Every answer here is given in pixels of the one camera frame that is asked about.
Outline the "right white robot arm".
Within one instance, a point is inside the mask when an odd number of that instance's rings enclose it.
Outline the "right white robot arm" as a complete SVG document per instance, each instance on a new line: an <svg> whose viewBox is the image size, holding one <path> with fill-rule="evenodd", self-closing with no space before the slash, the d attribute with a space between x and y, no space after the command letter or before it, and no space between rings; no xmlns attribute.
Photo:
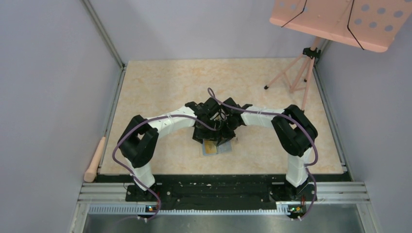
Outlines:
<svg viewBox="0 0 412 233"><path fill-rule="evenodd" d="M318 132L296 105L285 109L265 109L250 104L239 107L231 100L221 102L228 117L237 117L245 126L274 129L287 154L287 172L283 185L271 189L272 197L281 201L315 201L317 183L309 166L317 163L319 155L315 146Z"/></svg>

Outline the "yellow credit card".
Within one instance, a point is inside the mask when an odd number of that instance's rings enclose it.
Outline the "yellow credit card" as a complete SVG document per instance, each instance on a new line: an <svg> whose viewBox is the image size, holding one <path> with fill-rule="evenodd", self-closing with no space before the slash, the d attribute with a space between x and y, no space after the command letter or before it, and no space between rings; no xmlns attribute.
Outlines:
<svg viewBox="0 0 412 233"><path fill-rule="evenodd" d="M215 155L218 153L216 143L214 141L204 140L202 144L203 155Z"/></svg>

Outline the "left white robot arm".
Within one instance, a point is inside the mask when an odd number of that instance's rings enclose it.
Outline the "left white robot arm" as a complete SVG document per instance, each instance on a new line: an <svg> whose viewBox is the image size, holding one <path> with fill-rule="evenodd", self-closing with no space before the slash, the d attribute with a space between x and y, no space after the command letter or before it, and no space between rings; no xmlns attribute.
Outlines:
<svg viewBox="0 0 412 233"><path fill-rule="evenodd" d="M150 166L157 141L175 131L194 126L209 132L217 131L212 117L219 109L219 104L209 98L204 103L188 102L160 116L143 118L137 115L130 120L113 149L112 158L129 171L138 186L137 194L143 200L159 199Z"/></svg>

